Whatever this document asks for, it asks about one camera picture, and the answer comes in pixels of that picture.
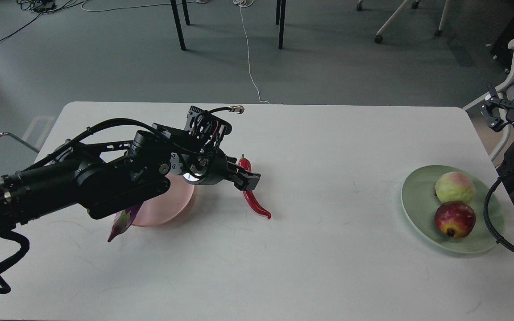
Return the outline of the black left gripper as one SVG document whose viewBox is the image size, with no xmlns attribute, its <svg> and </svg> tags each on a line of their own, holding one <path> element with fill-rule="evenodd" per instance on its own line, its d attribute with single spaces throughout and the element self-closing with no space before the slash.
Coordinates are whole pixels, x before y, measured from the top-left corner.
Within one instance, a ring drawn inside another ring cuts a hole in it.
<svg viewBox="0 0 514 321">
<path fill-rule="evenodd" d="M 230 105 L 204 110 L 191 106 L 184 129 L 152 124 L 170 141 L 170 173 L 193 185 L 215 185 L 227 180 L 240 191 L 253 191 L 261 174 L 249 172 L 237 158 L 227 156 L 220 148 L 224 137 L 232 131 L 229 122 L 216 116 L 220 111 L 242 114 L 245 108 Z"/>
</svg>

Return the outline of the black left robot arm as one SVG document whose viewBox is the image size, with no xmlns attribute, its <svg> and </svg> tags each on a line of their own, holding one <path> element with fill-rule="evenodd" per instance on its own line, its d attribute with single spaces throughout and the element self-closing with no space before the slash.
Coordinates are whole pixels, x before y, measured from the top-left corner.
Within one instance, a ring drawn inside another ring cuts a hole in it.
<svg viewBox="0 0 514 321">
<path fill-rule="evenodd" d="M 191 185 L 231 181 L 253 191 L 261 175 L 220 148 L 231 124 L 216 116 L 242 114 L 242 106 L 203 110 L 191 106 L 184 129 L 127 118 L 86 128 L 45 158 L 22 171 L 0 177 L 0 294 L 11 290 L 2 274 L 28 252 L 30 242 L 15 232 L 44 215 L 80 204 L 95 220 L 163 195 L 169 175 Z"/>
</svg>

